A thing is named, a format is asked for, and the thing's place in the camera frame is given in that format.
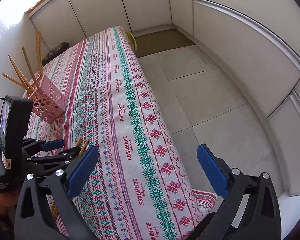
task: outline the pink plastic container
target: pink plastic container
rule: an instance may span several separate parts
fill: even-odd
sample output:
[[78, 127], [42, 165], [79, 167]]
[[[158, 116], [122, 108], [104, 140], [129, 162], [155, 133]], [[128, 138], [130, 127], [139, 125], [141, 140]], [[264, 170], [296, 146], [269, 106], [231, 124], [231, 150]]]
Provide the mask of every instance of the pink plastic container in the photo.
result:
[[32, 112], [45, 122], [52, 123], [65, 112], [65, 97], [45, 74], [38, 82], [39, 88], [32, 84], [35, 91], [27, 94], [34, 102]]

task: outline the metal bolt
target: metal bolt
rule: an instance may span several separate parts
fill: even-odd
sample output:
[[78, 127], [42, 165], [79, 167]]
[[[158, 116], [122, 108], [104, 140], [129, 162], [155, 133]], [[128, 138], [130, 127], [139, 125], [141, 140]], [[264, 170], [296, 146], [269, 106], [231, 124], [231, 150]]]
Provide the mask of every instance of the metal bolt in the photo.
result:
[[233, 173], [234, 175], [239, 175], [239, 174], [240, 174], [240, 170], [237, 169], [237, 168], [234, 168], [234, 169], [232, 169], [232, 173]]
[[32, 178], [33, 178], [33, 174], [32, 173], [30, 173], [30, 174], [27, 175], [27, 179], [28, 180], [31, 180]]
[[270, 178], [269, 174], [266, 173], [266, 172], [262, 173], [262, 177], [264, 177], [265, 179], [269, 179]]
[[64, 170], [57, 170], [56, 175], [61, 176], [64, 173]]

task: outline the floor mat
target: floor mat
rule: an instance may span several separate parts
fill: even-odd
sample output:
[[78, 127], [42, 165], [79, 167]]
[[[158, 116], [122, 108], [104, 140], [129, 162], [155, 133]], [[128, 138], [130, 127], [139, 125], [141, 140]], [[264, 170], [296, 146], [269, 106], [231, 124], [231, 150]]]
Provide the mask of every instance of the floor mat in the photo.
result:
[[194, 45], [194, 42], [176, 29], [150, 33], [136, 37], [137, 57], [143, 57], [161, 51]]

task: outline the display screen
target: display screen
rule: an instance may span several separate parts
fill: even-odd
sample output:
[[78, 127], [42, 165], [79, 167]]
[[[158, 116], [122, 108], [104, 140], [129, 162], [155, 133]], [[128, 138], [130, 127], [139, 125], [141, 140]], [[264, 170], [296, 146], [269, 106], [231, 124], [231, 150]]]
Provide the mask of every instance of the display screen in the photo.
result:
[[1, 143], [5, 146], [5, 137], [6, 137], [6, 129], [7, 129], [7, 121], [9, 117], [10, 111], [10, 103], [7, 101], [3, 102], [1, 116], [0, 116], [0, 138]]

